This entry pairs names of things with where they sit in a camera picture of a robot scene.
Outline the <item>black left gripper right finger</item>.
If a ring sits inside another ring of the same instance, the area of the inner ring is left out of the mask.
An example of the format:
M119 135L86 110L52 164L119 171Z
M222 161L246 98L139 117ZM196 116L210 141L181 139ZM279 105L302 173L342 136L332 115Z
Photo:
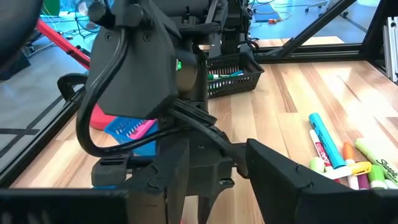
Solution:
M248 139L248 171L266 224L327 224L354 191Z

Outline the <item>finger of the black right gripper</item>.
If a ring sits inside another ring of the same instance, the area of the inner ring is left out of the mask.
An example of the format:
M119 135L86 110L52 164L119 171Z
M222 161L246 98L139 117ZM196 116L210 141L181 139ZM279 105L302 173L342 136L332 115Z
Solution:
M234 217L233 188L222 190L217 196L198 198L198 224L232 224Z

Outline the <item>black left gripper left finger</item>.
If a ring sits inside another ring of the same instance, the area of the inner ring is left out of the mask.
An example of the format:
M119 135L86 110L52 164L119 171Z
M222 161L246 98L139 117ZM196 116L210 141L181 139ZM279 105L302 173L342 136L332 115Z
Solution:
M189 176L189 140L180 139L127 180L129 224L180 224Z

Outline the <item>light green highlighter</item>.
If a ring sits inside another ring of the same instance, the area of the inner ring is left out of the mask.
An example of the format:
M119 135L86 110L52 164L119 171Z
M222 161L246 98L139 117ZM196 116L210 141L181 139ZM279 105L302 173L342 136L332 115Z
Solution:
M325 163L323 159L321 157L313 157L310 160L310 169L318 173L324 173Z
M384 177L390 180L398 189L398 167L387 159L384 154L377 152L375 145L367 139L357 138L354 145L373 165L380 167Z

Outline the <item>pink highlighter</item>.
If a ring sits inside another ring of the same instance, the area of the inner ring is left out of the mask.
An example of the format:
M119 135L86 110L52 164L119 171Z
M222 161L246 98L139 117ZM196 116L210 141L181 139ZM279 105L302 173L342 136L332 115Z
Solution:
M140 122L139 126L134 128L129 137L133 140L143 137L148 130L155 124L156 120L144 120Z

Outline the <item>light blue thick marker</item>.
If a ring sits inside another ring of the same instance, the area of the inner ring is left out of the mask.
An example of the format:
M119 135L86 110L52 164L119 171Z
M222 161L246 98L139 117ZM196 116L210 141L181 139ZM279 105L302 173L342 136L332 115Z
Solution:
M318 113L312 113L308 116L309 122L313 130L315 130L321 141L326 154L329 157L333 169L343 167L346 165L345 160L341 156L336 144L332 140L326 126L324 125L320 115Z

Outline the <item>orange-capped thin white marker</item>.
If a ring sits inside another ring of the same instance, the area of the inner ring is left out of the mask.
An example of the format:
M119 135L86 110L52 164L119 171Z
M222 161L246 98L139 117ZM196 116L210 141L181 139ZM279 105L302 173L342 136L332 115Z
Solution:
M349 142L344 142L343 144L343 159L347 165L352 165L355 163L353 146ZM359 190L358 178L354 175L347 176L348 185L354 189Z

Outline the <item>maroon thin marker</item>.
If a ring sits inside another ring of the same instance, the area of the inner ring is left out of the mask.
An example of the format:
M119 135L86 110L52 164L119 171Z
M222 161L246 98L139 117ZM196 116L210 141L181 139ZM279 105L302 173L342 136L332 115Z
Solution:
M371 188L367 174L358 175L357 179L358 179L359 190L367 190Z

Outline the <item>black plastic basket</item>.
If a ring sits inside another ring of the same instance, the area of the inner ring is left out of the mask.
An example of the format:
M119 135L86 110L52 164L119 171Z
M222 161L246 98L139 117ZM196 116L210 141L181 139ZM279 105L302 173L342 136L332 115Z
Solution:
M242 70L243 75L208 81L208 98L243 93L255 89L264 69L247 53L208 59L208 74L229 75Z

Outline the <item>blue plastic basket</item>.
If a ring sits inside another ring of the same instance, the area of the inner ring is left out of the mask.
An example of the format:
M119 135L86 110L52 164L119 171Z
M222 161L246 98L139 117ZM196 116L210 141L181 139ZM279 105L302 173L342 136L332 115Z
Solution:
M105 127L105 132L107 134L112 135L112 137L119 143L124 144L127 142L135 141L129 137L134 128L138 127L140 122L144 121L144 119L135 119L135 118L123 118L116 117L111 123ZM144 135L147 136L151 133L154 133L158 130L157 120L155 124L148 130L148 132ZM140 146L136 149L130 151L130 156L154 156L155 155L155 141L147 143L143 146Z

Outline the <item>black floor fan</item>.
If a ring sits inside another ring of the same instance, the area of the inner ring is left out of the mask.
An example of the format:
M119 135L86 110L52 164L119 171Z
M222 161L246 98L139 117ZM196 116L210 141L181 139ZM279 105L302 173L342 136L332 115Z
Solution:
M75 6L75 20L76 23L89 32L98 32L99 26L90 21L88 16L88 8L95 2L96 0L79 0Z

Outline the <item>red desk lamp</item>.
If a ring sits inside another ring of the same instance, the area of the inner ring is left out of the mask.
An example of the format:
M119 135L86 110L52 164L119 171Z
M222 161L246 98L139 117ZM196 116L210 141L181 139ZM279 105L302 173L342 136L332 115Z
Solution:
M0 0L0 65L7 64L37 29L88 70L90 57L40 18L43 4L44 0Z

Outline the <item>black frame clamp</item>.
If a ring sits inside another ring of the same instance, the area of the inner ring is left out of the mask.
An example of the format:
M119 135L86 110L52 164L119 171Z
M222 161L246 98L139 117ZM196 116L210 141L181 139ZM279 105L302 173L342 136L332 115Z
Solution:
M58 89L65 101L72 99L75 95L74 86L85 84L88 75L85 73L68 73L61 76L57 81Z

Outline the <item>black aluminium table frame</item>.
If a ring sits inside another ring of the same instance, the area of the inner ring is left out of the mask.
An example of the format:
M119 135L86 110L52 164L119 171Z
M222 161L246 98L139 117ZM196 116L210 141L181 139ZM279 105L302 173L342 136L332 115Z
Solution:
M255 138L301 164L315 155L311 113L318 113L337 146L370 139L398 166L398 85L375 66L338 55L335 37L313 37L285 62L267 62L255 90L212 99L210 113L230 140ZM83 90L0 174L0 187L89 187L96 157L75 134Z

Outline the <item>silver aluminium bracket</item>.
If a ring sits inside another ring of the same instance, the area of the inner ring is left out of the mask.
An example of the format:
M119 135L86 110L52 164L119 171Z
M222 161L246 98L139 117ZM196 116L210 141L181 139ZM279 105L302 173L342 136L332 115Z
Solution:
M386 76L398 82L398 16L388 17L383 27Z

